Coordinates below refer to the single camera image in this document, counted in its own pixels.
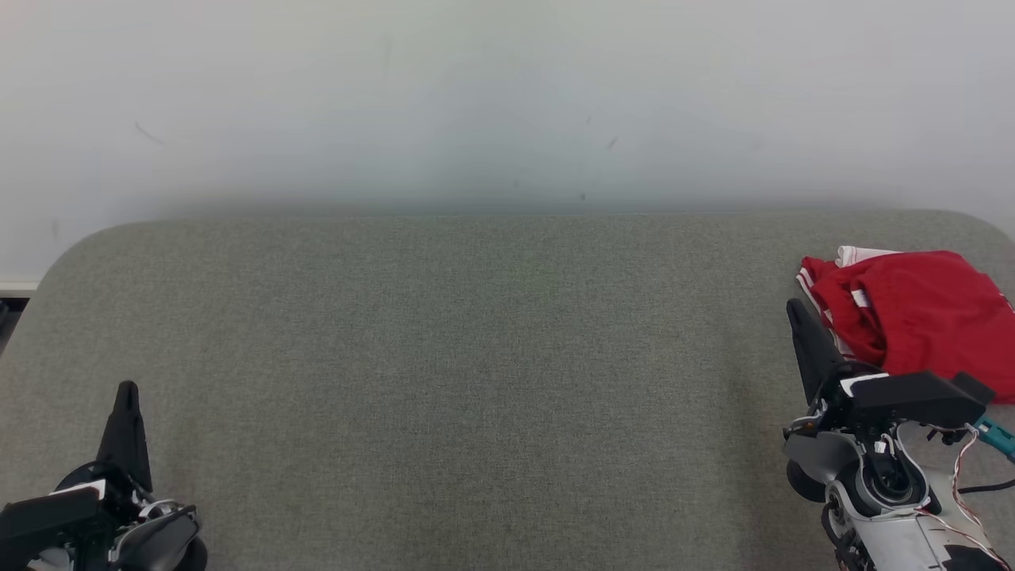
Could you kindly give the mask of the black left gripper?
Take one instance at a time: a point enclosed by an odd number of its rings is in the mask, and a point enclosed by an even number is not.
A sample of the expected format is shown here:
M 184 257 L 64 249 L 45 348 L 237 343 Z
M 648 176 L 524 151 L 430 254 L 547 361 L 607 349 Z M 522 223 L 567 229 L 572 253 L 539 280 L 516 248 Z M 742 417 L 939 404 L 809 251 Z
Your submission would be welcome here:
M 2 509 L 4 570 L 28 570 L 45 550 L 61 550 L 71 570 L 111 570 L 123 530 L 137 523 L 153 489 L 147 436 L 134 381 L 117 386 L 97 463 L 83 463 L 46 496 Z

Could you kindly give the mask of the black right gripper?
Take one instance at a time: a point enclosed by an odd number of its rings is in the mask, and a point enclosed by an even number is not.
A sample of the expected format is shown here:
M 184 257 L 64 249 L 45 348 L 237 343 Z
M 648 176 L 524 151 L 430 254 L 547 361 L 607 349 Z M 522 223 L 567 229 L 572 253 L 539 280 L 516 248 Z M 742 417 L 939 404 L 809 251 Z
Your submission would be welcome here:
M 802 389 L 808 404 L 817 404 L 817 431 L 880 437 L 906 422 L 962 431 L 975 425 L 996 397 L 965 373 L 943 378 L 931 371 L 894 375 L 877 366 L 851 366 L 799 299 L 787 300 L 787 318 Z

